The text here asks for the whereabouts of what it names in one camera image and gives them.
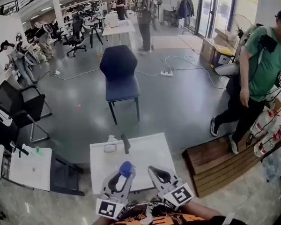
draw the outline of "armrest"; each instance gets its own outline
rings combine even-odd
[[[41,95],[40,91],[37,89],[37,87],[36,87],[35,85],[28,86],[28,87],[23,88],[23,89],[21,89],[21,90],[19,90],[19,91],[20,91],[20,93],[22,93],[22,92],[27,91],[27,90],[29,90],[29,89],[35,89],[35,90],[37,91],[37,93],[38,93],[39,95]]]
[[[22,110],[22,111],[19,111],[19,112],[17,112],[16,114],[14,114],[12,116],[9,116],[8,119],[14,119],[14,118],[16,118],[18,116],[21,116],[21,115],[27,115],[27,113],[24,110]]]

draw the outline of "blue object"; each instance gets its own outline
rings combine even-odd
[[[141,91],[134,75],[136,65],[137,59],[126,45],[108,47],[102,56],[100,69],[106,77],[106,101],[116,125],[118,123],[111,104],[117,101],[134,98],[140,120],[138,97]]]
[[[132,173],[132,163],[129,161],[124,162],[120,167],[120,174],[123,175],[126,178],[129,178]]]

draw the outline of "dark jacket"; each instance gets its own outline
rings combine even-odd
[[[180,6],[177,7],[176,15],[179,19],[194,16],[192,0],[182,0]]]

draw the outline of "hand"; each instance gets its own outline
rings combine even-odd
[[[249,107],[248,102],[250,98],[250,92],[248,87],[242,88],[240,90],[239,98],[243,106]]]

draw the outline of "man in green shirt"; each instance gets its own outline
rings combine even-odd
[[[268,34],[267,30],[265,27],[255,29],[248,42],[242,47],[239,56],[240,86],[235,88],[229,100],[228,109],[211,119],[210,132],[213,136],[217,136],[222,123],[238,120],[236,131],[229,136],[229,142],[235,154],[238,154],[238,142],[263,111],[266,95],[281,72],[281,11],[276,16],[276,26],[269,29],[271,34]],[[278,44],[272,53],[265,49],[259,63],[259,55],[263,49],[259,40],[266,34]]]

